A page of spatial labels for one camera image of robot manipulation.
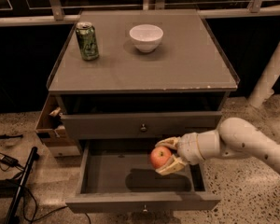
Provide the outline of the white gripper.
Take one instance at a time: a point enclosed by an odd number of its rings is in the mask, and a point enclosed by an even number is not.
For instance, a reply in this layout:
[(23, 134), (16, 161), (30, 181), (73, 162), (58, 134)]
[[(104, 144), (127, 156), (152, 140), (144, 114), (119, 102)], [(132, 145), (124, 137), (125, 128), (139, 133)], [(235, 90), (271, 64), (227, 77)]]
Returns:
[(177, 150), (176, 154), (172, 155), (169, 160), (156, 170), (159, 175), (169, 175), (184, 169), (188, 163), (196, 165), (203, 161), (203, 156), (198, 146), (198, 134), (187, 133), (181, 138), (169, 137), (160, 140), (155, 147), (168, 147), (172, 150)]

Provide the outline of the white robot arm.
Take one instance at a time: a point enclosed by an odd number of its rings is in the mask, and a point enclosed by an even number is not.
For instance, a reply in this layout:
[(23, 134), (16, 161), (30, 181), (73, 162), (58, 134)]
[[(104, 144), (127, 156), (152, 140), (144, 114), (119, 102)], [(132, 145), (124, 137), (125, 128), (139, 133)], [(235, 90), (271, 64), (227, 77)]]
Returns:
[(162, 150), (156, 158), (150, 158), (154, 169), (160, 175), (178, 172), (187, 164), (196, 165), (213, 158), (236, 159), (244, 155), (263, 161), (280, 175), (280, 145), (240, 118), (225, 119), (212, 131), (166, 138), (158, 142), (154, 150), (159, 147), (177, 152), (170, 153), (170, 157), (164, 161), (161, 159)]

